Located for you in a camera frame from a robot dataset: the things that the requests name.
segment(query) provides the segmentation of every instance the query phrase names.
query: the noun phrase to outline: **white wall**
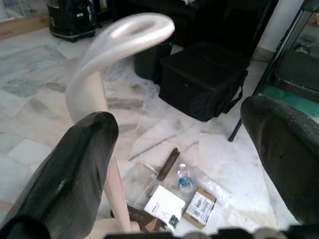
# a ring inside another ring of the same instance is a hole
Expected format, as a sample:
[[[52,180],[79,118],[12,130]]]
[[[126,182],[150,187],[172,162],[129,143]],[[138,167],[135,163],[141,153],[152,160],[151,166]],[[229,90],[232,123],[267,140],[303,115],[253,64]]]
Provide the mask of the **white wall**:
[[[279,0],[258,46],[276,51],[279,41],[292,23],[303,2],[304,0]]]

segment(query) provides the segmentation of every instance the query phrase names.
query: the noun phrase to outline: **product label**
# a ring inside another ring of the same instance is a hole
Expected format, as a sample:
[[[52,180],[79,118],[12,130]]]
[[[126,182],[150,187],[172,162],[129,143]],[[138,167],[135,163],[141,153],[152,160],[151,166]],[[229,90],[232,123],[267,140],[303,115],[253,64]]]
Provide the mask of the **product label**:
[[[212,200],[196,192],[186,212],[203,225],[206,225],[214,204]]]

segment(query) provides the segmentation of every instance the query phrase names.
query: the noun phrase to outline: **black storage bag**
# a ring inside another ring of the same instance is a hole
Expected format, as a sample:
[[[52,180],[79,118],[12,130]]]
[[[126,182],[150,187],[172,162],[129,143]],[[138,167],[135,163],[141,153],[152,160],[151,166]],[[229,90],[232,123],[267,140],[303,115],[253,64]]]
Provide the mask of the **black storage bag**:
[[[161,60],[159,97],[185,114],[208,121],[241,99],[249,58],[214,43],[201,42]],[[233,97],[241,88],[239,96]]]

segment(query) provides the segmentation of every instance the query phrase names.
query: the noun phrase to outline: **plastic bottle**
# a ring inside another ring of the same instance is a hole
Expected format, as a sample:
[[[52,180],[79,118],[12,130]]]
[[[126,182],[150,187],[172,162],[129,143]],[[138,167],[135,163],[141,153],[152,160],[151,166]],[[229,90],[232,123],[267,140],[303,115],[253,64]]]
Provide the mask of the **plastic bottle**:
[[[193,190],[193,184],[190,178],[190,173],[188,168],[184,163],[179,165],[179,170],[177,172],[179,177],[179,187],[183,193],[190,193]]]

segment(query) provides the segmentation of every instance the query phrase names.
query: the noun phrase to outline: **black foot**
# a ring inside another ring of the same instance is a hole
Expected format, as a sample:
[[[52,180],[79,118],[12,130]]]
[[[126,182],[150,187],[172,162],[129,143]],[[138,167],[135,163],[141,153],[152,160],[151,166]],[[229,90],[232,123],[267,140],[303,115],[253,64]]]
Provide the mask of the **black foot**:
[[[88,37],[94,37],[95,36],[95,32],[89,33]]]
[[[241,126],[242,124],[243,124],[243,123],[242,123],[242,121],[241,121],[241,119],[240,119],[240,120],[238,121],[238,123],[237,123],[237,125],[236,125],[234,131],[232,132],[232,134],[231,134],[230,137],[228,138],[228,141],[229,141],[229,142],[233,142],[233,141],[234,141],[234,139],[235,139],[235,137],[236,137],[236,134],[238,133],[238,131],[239,131],[239,129],[240,129],[240,126]]]
[[[71,39],[70,39],[70,42],[72,42],[72,43],[77,42],[77,41],[78,41],[77,38],[71,38]]]

